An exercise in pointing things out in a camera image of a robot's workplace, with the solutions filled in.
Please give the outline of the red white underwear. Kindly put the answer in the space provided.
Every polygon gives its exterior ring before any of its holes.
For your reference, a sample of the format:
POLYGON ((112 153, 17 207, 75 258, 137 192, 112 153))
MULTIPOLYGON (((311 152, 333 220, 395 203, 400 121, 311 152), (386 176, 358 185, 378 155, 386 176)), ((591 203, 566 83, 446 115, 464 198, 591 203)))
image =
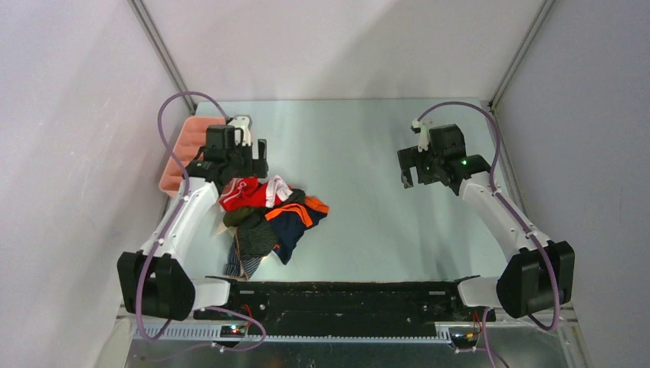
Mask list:
POLYGON ((218 204, 226 212, 244 207, 271 209, 286 201, 292 193, 292 188, 280 176, 265 182, 258 178, 235 178, 224 188, 218 204))

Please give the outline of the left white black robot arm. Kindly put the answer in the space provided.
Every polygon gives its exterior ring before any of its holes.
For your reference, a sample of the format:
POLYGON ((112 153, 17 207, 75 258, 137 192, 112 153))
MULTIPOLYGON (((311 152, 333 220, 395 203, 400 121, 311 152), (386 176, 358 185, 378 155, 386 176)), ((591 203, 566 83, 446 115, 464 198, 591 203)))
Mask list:
POLYGON ((117 261, 126 309, 137 317, 185 320, 193 311, 212 307, 224 319, 241 313, 241 297, 222 278, 190 278, 186 259, 202 219, 217 206, 233 178, 267 175, 266 142, 251 139, 246 115, 209 126, 206 139, 189 163, 171 153, 181 170, 179 191, 148 241, 125 251, 117 261))

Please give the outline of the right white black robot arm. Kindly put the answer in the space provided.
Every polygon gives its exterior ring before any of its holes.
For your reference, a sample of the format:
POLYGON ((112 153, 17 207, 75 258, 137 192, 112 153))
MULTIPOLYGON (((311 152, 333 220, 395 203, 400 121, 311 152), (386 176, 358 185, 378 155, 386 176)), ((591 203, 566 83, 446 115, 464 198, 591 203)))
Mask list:
POLYGON ((468 319, 477 307, 503 309, 526 317, 570 302, 575 252, 540 231, 494 181, 486 159, 469 156, 455 124, 433 126, 414 120, 417 145, 397 152, 405 188, 440 182, 475 210, 500 246, 507 265, 500 277, 471 277, 458 282, 445 308, 455 320, 468 319))

